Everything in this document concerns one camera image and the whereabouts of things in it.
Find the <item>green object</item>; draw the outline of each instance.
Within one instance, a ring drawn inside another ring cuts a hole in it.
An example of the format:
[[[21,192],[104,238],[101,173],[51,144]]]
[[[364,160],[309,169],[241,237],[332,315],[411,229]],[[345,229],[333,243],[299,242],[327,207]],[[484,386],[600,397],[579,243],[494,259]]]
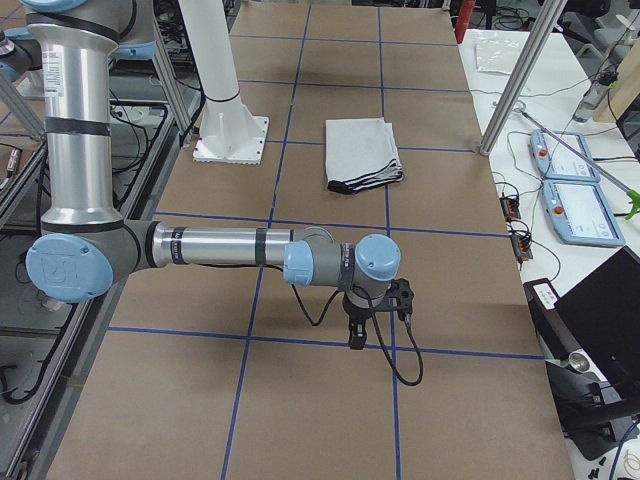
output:
[[[624,217],[626,220],[631,220],[631,218],[638,212],[640,212],[640,193],[635,190],[629,190],[627,192],[627,197],[631,199],[631,211],[629,215]]]

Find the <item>folded cloth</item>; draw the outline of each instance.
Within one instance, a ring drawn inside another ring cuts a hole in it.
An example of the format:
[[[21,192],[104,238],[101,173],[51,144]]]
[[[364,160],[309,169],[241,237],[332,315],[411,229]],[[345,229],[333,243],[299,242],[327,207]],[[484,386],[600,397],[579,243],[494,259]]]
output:
[[[404,178],[393,129],[384,118],[327,120],[327,188],[354,194]]]

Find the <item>black monitor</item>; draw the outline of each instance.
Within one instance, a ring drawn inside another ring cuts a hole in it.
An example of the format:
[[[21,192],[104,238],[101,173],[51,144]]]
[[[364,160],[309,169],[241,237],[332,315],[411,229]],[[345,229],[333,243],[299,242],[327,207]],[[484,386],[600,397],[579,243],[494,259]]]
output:
[[[620,249],[555,307],[620,397],[640,396],[640,258]]]

